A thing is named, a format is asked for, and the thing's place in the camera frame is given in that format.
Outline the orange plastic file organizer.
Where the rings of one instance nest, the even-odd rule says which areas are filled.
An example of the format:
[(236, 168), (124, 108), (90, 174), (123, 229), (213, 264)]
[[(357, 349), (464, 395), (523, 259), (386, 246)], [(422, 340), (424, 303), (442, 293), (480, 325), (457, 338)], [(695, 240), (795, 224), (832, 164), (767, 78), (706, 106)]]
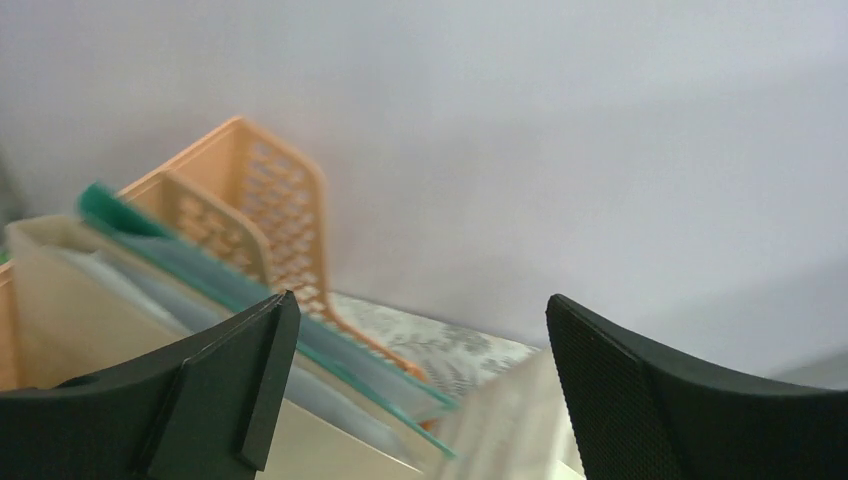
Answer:
[(422, 369), (334, 311), (324, 259), (324, 177), (311, 160), (243, 118), (233, 118), (121, 190), (80, 195), (71, 226), (104, 242), (101, 217), (124, 202), (274, 291), (418, 380)]

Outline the teal file folder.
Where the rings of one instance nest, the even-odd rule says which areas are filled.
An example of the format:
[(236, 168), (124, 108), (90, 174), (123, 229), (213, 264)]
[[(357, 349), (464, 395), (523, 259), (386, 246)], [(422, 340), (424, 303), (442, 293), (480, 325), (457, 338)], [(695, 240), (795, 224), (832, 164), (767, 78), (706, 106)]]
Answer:
[[(233, 312), (271, 295), (268, 287), (183, 241), (100, 183), (83, 191), (77, 208), (87, 225)], [(420, 426), (457, 408), (449, 396), (319, 316), (302, 315), (297, 348), (411, 427), (445, 458), (456, 457), (448, 445)]]

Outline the floral patterned table mat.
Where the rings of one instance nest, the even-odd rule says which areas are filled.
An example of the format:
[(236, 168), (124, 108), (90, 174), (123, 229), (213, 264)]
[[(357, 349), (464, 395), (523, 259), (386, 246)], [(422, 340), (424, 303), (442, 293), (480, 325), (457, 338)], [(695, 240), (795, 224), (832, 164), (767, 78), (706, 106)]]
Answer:
[(333, 293), (341, 319), (423, 369), (427, 379), (460, 398), (538, 349), (366, 300)]

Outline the beige file folder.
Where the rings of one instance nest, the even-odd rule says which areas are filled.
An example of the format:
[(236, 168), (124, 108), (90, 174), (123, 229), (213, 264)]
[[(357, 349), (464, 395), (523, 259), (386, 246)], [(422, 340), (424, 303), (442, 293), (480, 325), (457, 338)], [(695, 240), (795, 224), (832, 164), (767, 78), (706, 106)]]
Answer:
[[(47, 389), (212, 328), (233, 312), (66, 216), (7, 227), (21, 385)], [(431, 479), (442, 452), (298, 351), (267, 467), (252, 479)]]

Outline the white plastic drawer unit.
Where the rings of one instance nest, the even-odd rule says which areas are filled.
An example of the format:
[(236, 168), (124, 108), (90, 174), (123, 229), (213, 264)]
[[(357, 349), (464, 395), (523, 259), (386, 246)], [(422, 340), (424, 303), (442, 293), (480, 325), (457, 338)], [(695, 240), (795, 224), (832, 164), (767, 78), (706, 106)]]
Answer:
[(467, 394), (435, 433), (456, 454), (431, 479), (582, 479), (553, 354), (542, 349)]

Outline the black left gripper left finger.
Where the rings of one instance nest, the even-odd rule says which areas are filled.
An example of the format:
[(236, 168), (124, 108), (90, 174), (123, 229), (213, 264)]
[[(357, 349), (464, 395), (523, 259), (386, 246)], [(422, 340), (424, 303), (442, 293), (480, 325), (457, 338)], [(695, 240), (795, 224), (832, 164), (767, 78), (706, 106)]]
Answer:
[(268, 465), (301, 322), (273, 295), (55, 387), (1, 396), (5, 479), (252, 479)]

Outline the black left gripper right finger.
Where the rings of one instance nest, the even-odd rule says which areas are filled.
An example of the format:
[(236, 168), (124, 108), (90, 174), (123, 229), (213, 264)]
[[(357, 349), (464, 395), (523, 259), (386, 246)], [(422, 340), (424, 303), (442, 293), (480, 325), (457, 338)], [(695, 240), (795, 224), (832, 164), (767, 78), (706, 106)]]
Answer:
[(847, 394), (728, 369), (553, 295), (549, 340), (589, 479), (843, 479)]

